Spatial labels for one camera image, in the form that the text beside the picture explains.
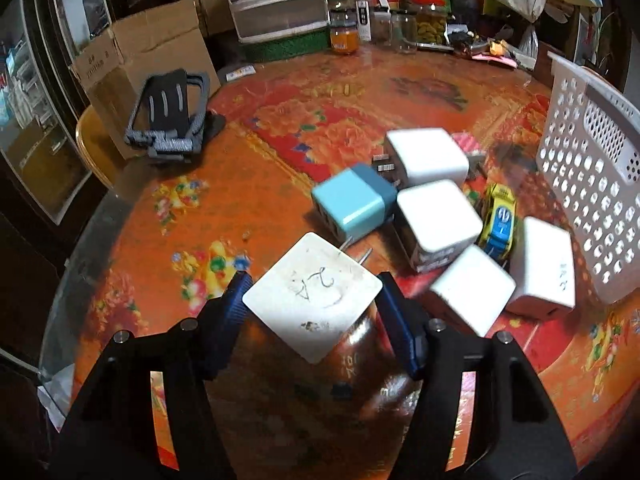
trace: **round table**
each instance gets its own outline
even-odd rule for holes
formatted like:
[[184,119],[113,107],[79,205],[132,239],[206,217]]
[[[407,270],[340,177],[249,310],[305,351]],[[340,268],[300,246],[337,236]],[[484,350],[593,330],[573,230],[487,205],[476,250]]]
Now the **round table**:
[[[52,308],[43,370],[54,374],[75,363],[76,392],[117,330],[164,332],[220,295],[236,270],[260,278],[304,233],[334,241],[312,211],[310,190],[381,153],[388,130],[434,126],[471,134],[488,153],[488,179],[514,190],[520,218],[570,231],[535,163],[549,95],[527,73],[434,53],[361,48],[350,57],[322,53],[257,66],[257,75],[211,99],[228,123],[199,167],[150,182],[131,171],[126,180],[137,192],[104,199]],[[479,176],[464,191],[476,200],[485,185]],[[367,248],[368,269],[391,270],[408,296],[419,298],[437,275],[412,275],[386,229],[348,253],[357,257]],[[601,304],[575,243],[574,252],[572,314],[540,324],[504,313],[488,335],[513,333],[583,465],[638,388],[640,293]],[[320,364],[310,365],[249,314],[228,369],[207,385],[239,479],[386,478],[420,384],[401,370],[382,334],[372,305]],[[175,466],[161,375],[153,373],[151,383],[161,457]],[[473,392],[473,377],[465,376],[450,467],[464,460]]]

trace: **yellow toy car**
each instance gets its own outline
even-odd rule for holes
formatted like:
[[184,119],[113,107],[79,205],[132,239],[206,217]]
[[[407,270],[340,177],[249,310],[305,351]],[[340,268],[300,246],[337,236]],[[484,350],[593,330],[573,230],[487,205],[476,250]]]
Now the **yellow toy car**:
[[497,262],[503,262],[511,251],[516,216],[516,198],[510,187],[489,184],[482,200],[482,221],[478,245]]

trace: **cardboard box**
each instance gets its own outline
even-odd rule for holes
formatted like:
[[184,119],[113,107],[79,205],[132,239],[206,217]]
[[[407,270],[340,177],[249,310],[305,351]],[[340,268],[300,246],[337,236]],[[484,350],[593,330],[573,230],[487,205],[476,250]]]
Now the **cardboard box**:
[[226,30],[235,30],[228,0],[191,0],[198,11],[200,30],[205,38]]
[[[200,33],[192,0],[181,0],[113,23],[86,47],[72,71],[85,90],[104,127],[124,158],[140,154],[124,142],[124,131],[145,79],[183,68],[206,72],[210,95],[220,81]],[[189,87],[190,113],[200,92]]]

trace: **jar with orange lid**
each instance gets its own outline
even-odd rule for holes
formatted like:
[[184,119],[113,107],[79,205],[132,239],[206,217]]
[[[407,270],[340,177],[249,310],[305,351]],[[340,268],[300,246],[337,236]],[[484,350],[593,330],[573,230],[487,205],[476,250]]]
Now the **jar with orange lid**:
[[331,10],[329,12],[329,36],[331,49],[336,54],[353,54],[360,46],[356,9]]

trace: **white plastic basket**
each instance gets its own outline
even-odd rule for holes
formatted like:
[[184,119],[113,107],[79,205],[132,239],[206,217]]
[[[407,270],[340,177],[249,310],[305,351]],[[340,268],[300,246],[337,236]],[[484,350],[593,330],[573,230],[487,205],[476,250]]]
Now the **white plastic basket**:
[[640,112],[555,54],[538,168],[573,225],[600,299],[640,286]]

